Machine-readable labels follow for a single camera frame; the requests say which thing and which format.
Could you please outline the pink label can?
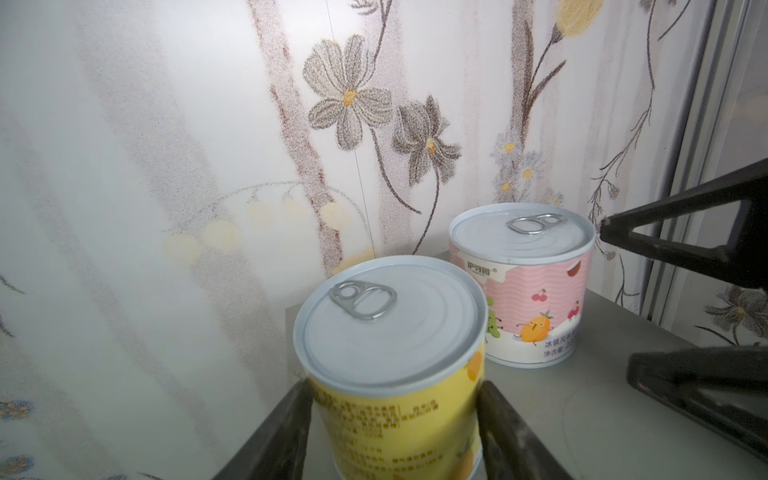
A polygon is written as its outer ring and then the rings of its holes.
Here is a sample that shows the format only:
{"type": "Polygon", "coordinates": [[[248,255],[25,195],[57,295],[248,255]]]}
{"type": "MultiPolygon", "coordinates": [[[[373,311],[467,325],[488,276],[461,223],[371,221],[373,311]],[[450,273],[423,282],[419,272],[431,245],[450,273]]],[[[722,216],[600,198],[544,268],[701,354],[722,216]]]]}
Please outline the pink label can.
{"type": "Polygon", "coordinates": [[[451,261],[482,288],[487,357],[515,368],[568,358],[579,341],[595,227],[567,209],[500,203],[449,225],[451,261]]]}

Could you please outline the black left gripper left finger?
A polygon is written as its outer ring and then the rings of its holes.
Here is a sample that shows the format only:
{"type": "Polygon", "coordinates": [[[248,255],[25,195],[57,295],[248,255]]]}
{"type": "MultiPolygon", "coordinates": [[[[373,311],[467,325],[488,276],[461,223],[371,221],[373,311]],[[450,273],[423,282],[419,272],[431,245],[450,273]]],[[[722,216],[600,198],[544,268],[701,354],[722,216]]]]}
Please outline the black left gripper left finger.
{"type": "Polygon", "coordinates": [[[214,479],[301,479],[313,401],[310,382],[295,383],[214,479]]]}

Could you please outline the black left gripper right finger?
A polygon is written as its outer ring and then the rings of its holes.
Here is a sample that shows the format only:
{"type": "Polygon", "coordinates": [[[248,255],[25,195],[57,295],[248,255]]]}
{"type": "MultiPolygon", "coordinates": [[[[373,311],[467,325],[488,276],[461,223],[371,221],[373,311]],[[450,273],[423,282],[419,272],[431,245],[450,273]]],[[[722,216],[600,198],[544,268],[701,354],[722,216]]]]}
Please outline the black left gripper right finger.
{"type": "Polygon", "coordinates": [[[573,479],[491,381],[479,386],[476,413],[488,479],[573,479]]]}

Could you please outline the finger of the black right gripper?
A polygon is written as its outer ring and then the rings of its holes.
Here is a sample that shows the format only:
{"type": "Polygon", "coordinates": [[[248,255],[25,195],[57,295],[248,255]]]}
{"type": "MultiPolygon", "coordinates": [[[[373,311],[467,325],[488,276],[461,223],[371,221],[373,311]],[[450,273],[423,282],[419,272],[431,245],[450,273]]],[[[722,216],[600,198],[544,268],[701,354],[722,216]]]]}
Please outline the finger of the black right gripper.
{"type": "Polygon", "coordinates": [[[767,349],[689,348],[629,356],[627,383],[767,460],[767,349]]]}
{"type": "Polygon", "coordinates": [[[702,183],[684,192],[604,218],[600,240],[638,254],[746,289],[767,288],[767,161],[702,183]],[[695,238],[706,212],[735,204],[718,225],[719,245],[695,238]],[[649,236],[639,227],[689,219],[690,231],[675,241],[649,236]]]}

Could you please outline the yellow label can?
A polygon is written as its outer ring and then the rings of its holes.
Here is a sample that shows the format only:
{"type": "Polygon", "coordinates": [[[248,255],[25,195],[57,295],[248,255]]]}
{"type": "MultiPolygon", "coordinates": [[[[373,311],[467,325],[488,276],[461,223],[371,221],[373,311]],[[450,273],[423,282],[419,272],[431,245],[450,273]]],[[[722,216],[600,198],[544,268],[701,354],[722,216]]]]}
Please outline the yellow label can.
{"type": "Polygon", "coordinates": [[[343,479],[468,479],[482,442],[488,307],[461,268],[363,262],[302,304],[293,345],[343,479]]]}

